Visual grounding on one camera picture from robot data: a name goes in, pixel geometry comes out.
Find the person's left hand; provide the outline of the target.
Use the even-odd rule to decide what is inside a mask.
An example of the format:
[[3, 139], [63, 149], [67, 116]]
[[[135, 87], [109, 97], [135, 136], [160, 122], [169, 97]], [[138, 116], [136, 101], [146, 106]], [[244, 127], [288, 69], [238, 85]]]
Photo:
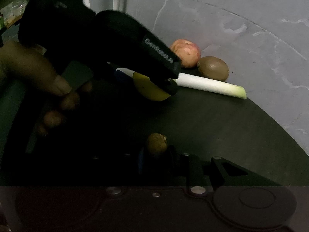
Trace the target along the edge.
[[81, 91], [74, 91], [67, 80], [53, 71], [37, 48], [9, 41], [1, 47], [1, 87], [15, 78], [30, 78], [51, 93], [64, 96], [63, 108], [73, 108], [79, 94], [92, 89], [88, 82]]

